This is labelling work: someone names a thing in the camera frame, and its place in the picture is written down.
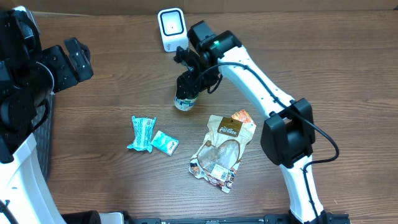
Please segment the green capped bottle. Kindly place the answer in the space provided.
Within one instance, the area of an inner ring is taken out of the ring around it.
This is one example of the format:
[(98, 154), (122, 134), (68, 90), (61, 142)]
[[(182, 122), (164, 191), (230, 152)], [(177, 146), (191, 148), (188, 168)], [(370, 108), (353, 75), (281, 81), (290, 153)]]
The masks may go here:
[(197, 97), (193, 99), (180, 99), (176, 96), (174, 99), (174, 105), (180, 111), (189, 111), (194, 107), (196, 100)]

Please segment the teal tissue pack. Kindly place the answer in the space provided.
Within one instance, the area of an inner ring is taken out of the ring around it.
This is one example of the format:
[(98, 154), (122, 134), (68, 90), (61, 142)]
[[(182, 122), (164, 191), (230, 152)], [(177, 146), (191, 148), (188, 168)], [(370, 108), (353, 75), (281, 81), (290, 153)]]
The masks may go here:
[(174, 139), (162, 131), (157, 131), (153, 137), (151, 144), (162, 151), (163, 153), (171, 156), (179, 145), (179, 140)]

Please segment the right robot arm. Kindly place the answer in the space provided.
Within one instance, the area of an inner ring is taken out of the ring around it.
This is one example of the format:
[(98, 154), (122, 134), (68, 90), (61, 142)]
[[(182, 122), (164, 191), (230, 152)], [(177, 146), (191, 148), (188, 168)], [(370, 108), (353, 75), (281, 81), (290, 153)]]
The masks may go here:
[(229, 30), (216, 35), (205, 21), (185, 31), (194, 50), (177, 47), (174, 60), (187, 67), (177, 78), (175, 106), (193, 108), (198, 94), (229, 79), (255, 106), (264, 119), (261, 146), (279, 166), (290, 198), (284, 223), (346, 223), (347, 215), (326, 212), (317, 196), (312, 166), (312, 145), (320, 133), (336, 143), (313, 123), (311, 104), (283, 92), (254, 63), (242, 42)]

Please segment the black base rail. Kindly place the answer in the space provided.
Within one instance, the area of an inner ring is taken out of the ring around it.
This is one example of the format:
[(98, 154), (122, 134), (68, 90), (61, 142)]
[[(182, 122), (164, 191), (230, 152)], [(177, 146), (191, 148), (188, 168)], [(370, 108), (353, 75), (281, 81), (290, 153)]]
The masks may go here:
[[(291, 224), (299, 223), (293, 215), (264, 215), (263, 217), (234, 217), (234, 218), (188, 218), (162, 220), (159, 218), (130, 218), (133, 224)], [(350, 224), (349, 215), (322, 213), (319, 221), (310, 223)]]

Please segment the white barcode scanner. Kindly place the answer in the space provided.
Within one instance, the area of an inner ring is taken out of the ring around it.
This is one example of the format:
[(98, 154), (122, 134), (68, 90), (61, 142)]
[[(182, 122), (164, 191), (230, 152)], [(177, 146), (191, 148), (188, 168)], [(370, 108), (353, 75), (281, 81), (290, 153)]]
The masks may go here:
[(188, 48), (187, 28), (183, 11), (177, 7), (163, 9), (158, 15), (159, 29), (164, 50), (175, 52), (177, 47)]

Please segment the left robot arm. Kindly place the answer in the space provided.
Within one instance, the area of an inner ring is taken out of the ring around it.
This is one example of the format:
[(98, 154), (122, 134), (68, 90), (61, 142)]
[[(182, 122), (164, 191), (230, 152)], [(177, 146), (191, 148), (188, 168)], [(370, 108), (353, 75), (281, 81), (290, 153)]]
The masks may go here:
[(32, 13), (1, 12), (1, 222), (127, 223), (123, 212), (61, 214), (40, 169), (34, 132), (49, 97), (93, 76), (90, 51), (76, 38), (43, 49)]

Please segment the brown snack pouch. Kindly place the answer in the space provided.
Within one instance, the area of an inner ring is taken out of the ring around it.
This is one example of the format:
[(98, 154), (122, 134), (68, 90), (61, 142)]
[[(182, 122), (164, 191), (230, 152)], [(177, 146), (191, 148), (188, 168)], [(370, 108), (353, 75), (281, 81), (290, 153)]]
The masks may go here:
[(211, 115), (203, 144), (190, 159), (189, 171), (229, 193), (246, 146), (251, 142), (255, 123), (242, 123), (230, 117)]

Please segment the grey plastic basket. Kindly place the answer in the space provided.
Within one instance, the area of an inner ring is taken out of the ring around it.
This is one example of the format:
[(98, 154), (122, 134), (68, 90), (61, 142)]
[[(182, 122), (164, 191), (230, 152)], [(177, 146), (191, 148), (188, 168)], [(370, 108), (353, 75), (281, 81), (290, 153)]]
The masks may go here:
[(39, 128), (34, 131), (35, 140), (37, 142), (37, 158), (40, 170), (45, 181), (49, 179), (51, 169), (52, 156), (52, 130), (53, 130), (53, 112), (55, 106), (55, 95), (50, 95), (49, 100), (49, 115), (47, 120), (41, 124)]

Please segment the teal snack bar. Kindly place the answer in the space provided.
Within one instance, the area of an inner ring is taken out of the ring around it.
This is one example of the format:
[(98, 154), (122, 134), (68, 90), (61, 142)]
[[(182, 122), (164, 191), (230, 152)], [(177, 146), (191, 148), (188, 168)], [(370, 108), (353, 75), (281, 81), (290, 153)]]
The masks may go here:
[(157, 118), (137, 118), (132, 116), (134, 128), (134, 140), (127, 146), (128, 149), (136, 151), (152, 152), (153, 146), (150, 143)]

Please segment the orange tissue pack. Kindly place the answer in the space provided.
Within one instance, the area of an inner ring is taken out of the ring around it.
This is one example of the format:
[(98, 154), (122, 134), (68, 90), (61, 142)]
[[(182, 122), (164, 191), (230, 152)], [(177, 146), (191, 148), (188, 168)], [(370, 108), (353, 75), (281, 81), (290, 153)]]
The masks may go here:
[(246, 110), (237, 111), (231, 117), (242, 123), (254, 123), (253, 119)]

